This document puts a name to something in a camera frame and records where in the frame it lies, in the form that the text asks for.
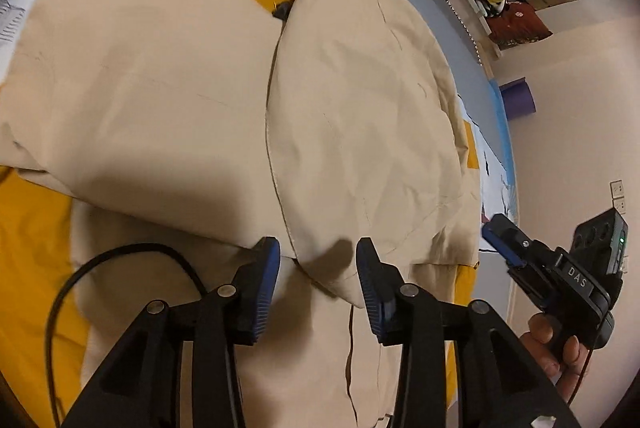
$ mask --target metal screw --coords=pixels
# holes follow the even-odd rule
[[[160,300],[153,300],[146,305],[146,312],[149,314],[158,314],[164,310],[164,303]]]
[[[416,296],[418,294],[418,287],[412,283],[406,283],[400,288],[400,293],[405,296]]]
[[[487,314],[489,312],[489,304],[484,300],[473,300],[473,302],[471,302],[471,309],[478,314]]]
[[[236,294],[236,288],[229,283],[218,287],[218,296],[222,296],[223,298],[229,298],[234,294]]]

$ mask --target electrical outlet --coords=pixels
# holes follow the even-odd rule
[[[618,210],[620,215],[624,215],[626,212],[625,198],[619,197],[618,199],[613,199],[613,207]]]
[[[609,183],[609,186],[611,186],[612,199],[617,199],[619,197],[625,196],[625,189],[622,187],[622,179],[620,179],[619,181],[612,181],[611,183]]]

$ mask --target white wall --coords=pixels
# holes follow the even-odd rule
[[[612,338],[574,401],[583,427],[595,428],[640,368],[640,1],[576,1],[540,14],[556,34],[494,64],[500,83],[525,76],[537,107],[510,122],[521,227],[568,247],[576,225],[611,206],[609,182],[625,186],[630,272]],[[531,312],[520,294],[516,331]]]

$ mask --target finger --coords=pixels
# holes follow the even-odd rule
[[[560,372],[560,364],[558,363],[558,360],[556,360],[544,344],[540,343],[532,336],[531,332],[525,332],[520,337],[520,341],[530,352],[531,356],[533,356],[533,359],[536,360],[536,363],[542,367],[542,370],[544,370],[545,374],[549,378],[553,378],[558,375],[558,372]]]
[[[589,354],[589,349],[584,345],[577,343],[577,338],[575,338],[576,346],[570,346],[570,343],[573,345],[572,338],[575,338],[575,336],[569,338],[564,345],[564,353],[562,356],[564,357],[566,368],[556,383],[558,394],[560,394],[565,401],[568,401],[573,394],[574,389],[578,384],[580,373],[582,372],[584,363],[587,359],[587,355]]]
[[[564,344],[562,359],[566,364],[566,371],[580,375],[584,362],[587,360],[589,349],[578,342],[578,338],[572,336]]]
[[[529,331],[542,344],[548,344],[554,337],[554,329],[543,313],[534,314],[529,318]]]
[[[577,363],[579,357],[580,342],[578,341],[577,336],[571,336],[566,341],[564,348],[562,349],[562,361],[567,364],[567,366],[571,366],[572,364]]]
[[[578,384],[579,374],[575,374],[569,370],[564,371],[558,382],[556,383],[556,390],[560,397],[564,399],[564,402],[569,401],[571,395],[574,392],[575,386]]]

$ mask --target beige cloth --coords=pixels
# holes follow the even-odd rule
[[[395,264],[474,264],[477,174],[420,15],[296,0],[276,52],[281,28],[254,0],[38,0],[0,96],[0,163],[198,235],[273,235],[358,306],[362,236]]]
[[[243,258],[206,237],[280,240],[267,332],[238,356],[249,426],[392,412],[399,348],[350,305],[354,246],[372,236],[452,299],[478,247],[466,154],[450,70],[405,0],[296,0],[284,28],[254,0],[38,0],[0,92],[0,164],[91,203],[74,211],[76,262],[165,242],[213,287]],[[195,298],[157,255],[101,268],[77,297],[85,378],[148,300]]]

